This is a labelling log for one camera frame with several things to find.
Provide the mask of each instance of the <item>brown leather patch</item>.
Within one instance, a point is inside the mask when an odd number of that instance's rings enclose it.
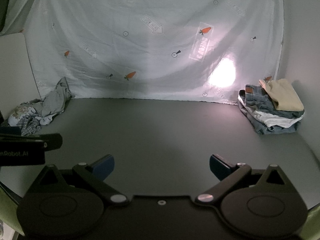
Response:
[[[252,94],[253,93],[253,89],[251,87],[245,87],[245,92]]]

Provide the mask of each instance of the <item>fabric backdrop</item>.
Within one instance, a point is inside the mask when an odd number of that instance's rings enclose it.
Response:
[[[1,35],[25,35],[41,97],[65,76],[76,98],[233,104],[275,76],[283,26],[283,0],[10,0]]]

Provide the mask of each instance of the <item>green object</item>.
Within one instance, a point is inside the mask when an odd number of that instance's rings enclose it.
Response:
[[[11,200],[10,197],[0,188],[0,220],[6,223],[13,230],[17,231],[22,236],[25,236],[21,225],[17,218],[17,205]]]
[[[313,207],[308,214],[300,237],[303,240],[318,240],[320,238],[320,204]]]

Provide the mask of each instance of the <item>light spot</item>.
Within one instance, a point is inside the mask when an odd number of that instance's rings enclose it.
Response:
[[[208,83],[217,87],[228,87],[236,79],[236,68],[233,61],[223,58],[208,78]]]

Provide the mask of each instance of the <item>denim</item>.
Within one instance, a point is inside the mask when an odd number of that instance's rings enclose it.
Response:
[[[264,123],[259,122],[257,119],[255,119],[248,112],[248,110],[245,109],[245,107],[240,103],[239,100],[237,100],[237,103],[238,103],[238,106],[239,106],[240,111],[242,112],[242,114],[244,114],[249,119],[249,121],[252,124],[255,132],[258,133],[258,134],[293,133],[293,132],[297,131],[297,129],[298,129],[299,125],[300,125],[300,122],[296,122],[295,124],[293,124],[289,128],[283,128],[283,127],[278,126],[278,125],[267,127]]]
[[[271,97],[262,87],[253,85],[245,85],[245,87],[252,88],[253,93],[245,92],[244,95],[244,90],[240,90],[239,95],[243,99],[243,102],[248,106],[255,106],[261,112],[274,114],[289,119],[300,118],[304,114],[304,110],[298,112],[276,110]]]

